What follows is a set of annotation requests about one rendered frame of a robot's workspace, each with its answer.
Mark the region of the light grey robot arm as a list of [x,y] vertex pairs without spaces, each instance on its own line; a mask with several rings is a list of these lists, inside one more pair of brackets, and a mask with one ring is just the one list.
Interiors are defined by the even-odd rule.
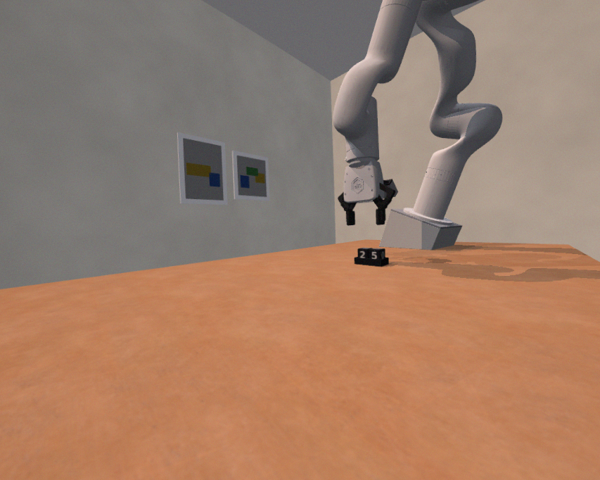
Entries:
[[346,162],[379,160],[377,101],[372,94],[378,83],[396,76],[416,22],[434,43],[440,66],[430,130],[437,137],[459,140],[432,155],[414,208],[403,211],[441,225],[453,223],[445,214],[466,161],[502,125],[498,106],[457,102],[475,74],[476,45],[472,31],[451,10],[476,1],[383,0],[366,58],[346,74],[333,112],[333,125],[345,136]]

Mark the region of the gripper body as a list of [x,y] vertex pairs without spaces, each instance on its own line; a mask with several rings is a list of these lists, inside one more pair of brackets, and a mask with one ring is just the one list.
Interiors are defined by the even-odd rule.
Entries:
[[381,165],[377,160],[356,160],[348,164],[344,178],[344,201],[346,203],[373,202],[378,195],[384,198],[380,189],[383,183]]

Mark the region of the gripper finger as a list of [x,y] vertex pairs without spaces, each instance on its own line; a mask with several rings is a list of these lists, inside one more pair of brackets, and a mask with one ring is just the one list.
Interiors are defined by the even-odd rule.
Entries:
[[346,203],[344,201],[344,192],[338,197],[338,200],[340,205],[344,208],[344,211],[346,211],[347,225],[355,225],[355,212],[353,209],[357,203]]
[[393,196],[395,195],[395,190],[387,187],[384,184],[380,183],[380,189],[387,193],[384,199],[379,195],[378,198],[375,198],[373,202],[376,204],[378,209],[376,209],[376,224],[384,225],[385,224],[385,209],[388,207],[389,203],[392,201]]

